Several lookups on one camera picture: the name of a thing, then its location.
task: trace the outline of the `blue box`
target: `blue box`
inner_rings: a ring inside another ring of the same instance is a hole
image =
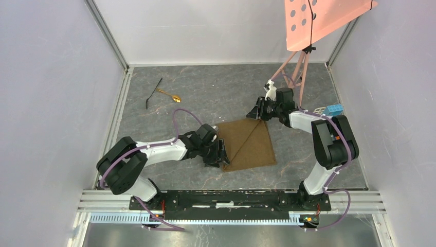
[[[334,104],[329,105],[325,108],[325,110],[322,112],[326,116],[337,116],[340,115],[343,112],[343,107],[341,104]]]

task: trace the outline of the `folded cloth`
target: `folded cloth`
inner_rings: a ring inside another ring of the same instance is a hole
[[[276,157],[268,127],[262,120],[245,118],[218,123],[218,136],[224,140],[230,165],[223,171],[237,171],[275,165]]]

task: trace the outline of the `black utensil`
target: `black utensil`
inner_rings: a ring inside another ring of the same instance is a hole
[[[151,98],[151,96],[153,95],[154,91],[156,91],[156,88],[159,86],[160,82],[162,81],[162,78],[159,80],[159,82],[157,83],[156,87],[154,88],[154,90],[151,92],[150,97],[146,100],[146,109],[148,109],[149,107],[149,99]]]

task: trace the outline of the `robotic arm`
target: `robotic arm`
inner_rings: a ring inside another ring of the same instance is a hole
[[[112,165],[132,150],[135,151],[125,157],[129,161],[121,160],[116,166]],[[220,163],[230,164],[224,141],[217,138],[213,127],[204,124],[197,131],[180,135],[176,141],[170,139],[143,143],[135,142],[129,136],[123,137],[97,163],[97,170],[103,175],[102,180],[104,179],[113,194],[127,192],[149,202],[159,190],[150,179],[139,176],[144,167],[164,161],[182,161],[197,155],[203,158],[205,166],[220,167]]]
[[[259,97],[256,106],[247,114],[248,118],[268,121],[273,117],[293,129],[312,134],[316,164],[310,175],[301,182],[298,194],[300,203],[313,202],[322,197],[323,187],[338,166],[346,163],[348,154],[332,124],[324,118],[300,111],[293,100],[294,92],[289,88],[276,89],[269,81],[265,86],[266,97]],[[359,155],[359,148],[345,116],[335,116],[332,122],[338,127],[351,151],[351,159]]]

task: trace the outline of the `gray marble surface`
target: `gray marble surface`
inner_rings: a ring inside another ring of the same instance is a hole
[[[279,64],[205,65],[137,67],[124,107],[118,138],[154,142],[174,137],[171,113],[176,108],[192,111],[210,125],[242,119],[254,107],[258,96],[264,96],[262,86],[274,74]],[[159,92],[149,100],[159,79],[159,88],[178,94],[176,103]],[[277,80],[277,88],[285,86]],[[298,90],[295,92],[298,102]],[[310,64],[304,90],[303,107],[314,110],[338,102],[324,64]],[[195,131],[199,125],[193,117],[176,113],[180,133]],[[203,167],[200,157],[185,161],[168,161],[148,166],[142,176],[151,178],[160,189],[238,189],[238,188],[298,188],[312,170],[316,159],[312,136],[280,124],[267,122],[277,164],[223,173],[220,169]],[[364,188],[365,181],[357,161],[343,170],[330,188]]]

